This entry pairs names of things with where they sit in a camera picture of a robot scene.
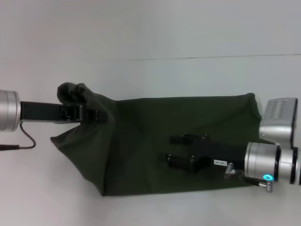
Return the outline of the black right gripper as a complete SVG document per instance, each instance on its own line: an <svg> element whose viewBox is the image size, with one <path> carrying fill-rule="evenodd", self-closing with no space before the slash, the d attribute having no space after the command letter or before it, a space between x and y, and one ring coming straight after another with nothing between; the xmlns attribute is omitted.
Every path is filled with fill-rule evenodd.
<svg viewBox="0 0 301 226"><path fill-rule="evenodd" d="M220 143L207 138L207 134L193 135L184 133L170 136L174 145L190 145L190 156L184 158L166 154L168 168L197 173L208 167L227 167L229 163L236 170L244 170L246 145Z"/></svg>

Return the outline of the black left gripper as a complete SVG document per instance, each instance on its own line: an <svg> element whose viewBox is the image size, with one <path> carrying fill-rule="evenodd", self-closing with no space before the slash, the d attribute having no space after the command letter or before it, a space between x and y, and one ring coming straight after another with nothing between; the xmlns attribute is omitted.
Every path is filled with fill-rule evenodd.
<svg viewBox="0 0 301 226"><path fill-rule="evenodd" d="M98 122L105 123L108 114L103 110L88 109L82 105L60 105L21 101L21 121L38 122Z"/></svg>

